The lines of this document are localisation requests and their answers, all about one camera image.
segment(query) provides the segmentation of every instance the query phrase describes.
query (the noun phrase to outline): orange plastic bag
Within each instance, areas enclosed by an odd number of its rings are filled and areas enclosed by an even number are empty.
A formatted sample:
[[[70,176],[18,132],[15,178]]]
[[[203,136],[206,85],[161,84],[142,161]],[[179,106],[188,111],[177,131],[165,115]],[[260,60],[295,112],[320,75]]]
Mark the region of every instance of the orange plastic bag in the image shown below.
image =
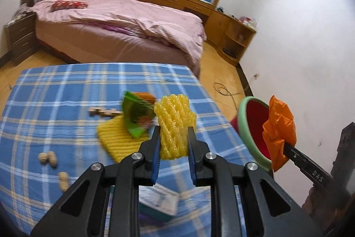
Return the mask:
[[[263,138],[276,172],[289,159],[283,154],[285,142],[296,145],[296,127],[293,114],[284,102],[272,96],[269,102],[269,119],[263,125]]]

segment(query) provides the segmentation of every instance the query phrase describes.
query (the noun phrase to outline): nightstand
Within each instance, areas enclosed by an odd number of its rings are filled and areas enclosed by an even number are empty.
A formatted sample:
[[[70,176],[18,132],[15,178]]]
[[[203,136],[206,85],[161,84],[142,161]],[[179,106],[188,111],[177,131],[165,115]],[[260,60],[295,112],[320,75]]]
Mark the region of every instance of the nightstand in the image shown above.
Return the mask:
[[[36,14],[29,13],[24,18],[4,26],[11,61],[16,66],[38,50],[35,23]]]

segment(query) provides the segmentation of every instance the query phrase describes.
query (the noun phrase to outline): brown bed sheet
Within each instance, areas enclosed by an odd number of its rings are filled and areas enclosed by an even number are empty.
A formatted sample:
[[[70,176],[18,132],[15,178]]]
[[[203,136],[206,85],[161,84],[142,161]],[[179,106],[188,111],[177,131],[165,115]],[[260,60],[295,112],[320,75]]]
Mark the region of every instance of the brown bed sheet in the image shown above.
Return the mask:
[[[80,63],[143,62],[184,65],[199,77],[200,63],[192,64],[179,48],[161,42],[111,32],[88,24],[36,21],[36,36]]]

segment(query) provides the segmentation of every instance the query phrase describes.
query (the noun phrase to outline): cable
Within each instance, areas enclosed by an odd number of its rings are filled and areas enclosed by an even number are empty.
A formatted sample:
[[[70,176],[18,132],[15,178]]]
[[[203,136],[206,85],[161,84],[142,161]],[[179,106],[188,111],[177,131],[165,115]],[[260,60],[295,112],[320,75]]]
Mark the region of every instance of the cable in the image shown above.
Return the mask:
[[[234,94],[230,93],[230,91],[228,91],[228,89],[226,88],[225,85],[223,85],[223,84],[221,84],[221,83],[218,83],[218,82],[214,82],[214,83],[213,83],[213,88],[214,88],[214,90],[215,90],[217,93],[219,93],[220,95],[223,95],[223,96],[226,96],[226,97],[231,96],[232,99],[233,99],[233,103],[234,103],[234,106],[235,106],[235,110],[238,112],[238,107],[237,107],[237,104],[236,104],[236,102],[235,102],[233,96],[237,96],[237,95],[240,95],[241,93],[245,92],[245,91],[250,87],[250,84],[251,84],[254,80],[256,80],[256,78],[257,78],[257,76],[254,75],[254,76],[250,79],[248,85],[247,85],[245,88],[243,88],[242,91],[240,91],[240,92],[238,92],[238,93],[234,93]],[[225,94],[225,93],[221,92],[221,91],[220,91],[221,89],[225,90],[227,93]]]

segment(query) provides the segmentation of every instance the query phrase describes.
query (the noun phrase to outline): yellow foam sleeve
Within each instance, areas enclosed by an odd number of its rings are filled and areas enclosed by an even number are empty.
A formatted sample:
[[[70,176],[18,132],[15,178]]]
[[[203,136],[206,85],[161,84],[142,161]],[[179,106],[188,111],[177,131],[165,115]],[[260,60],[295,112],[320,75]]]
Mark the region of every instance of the yellow foam sleeve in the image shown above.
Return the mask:
[[[101,144],[117,163],[126,156],[138,152],[141,143],[149,140],[148,133],[144,133],[138,139],[132,138],[124,125],[123,115],[98,125],[97,134]]]
[[[187,129],[196,131],[196,114],[190,110],[187,96],[164,96],[154,112],[160,125],[160,158],[173,160],[188,155]]]

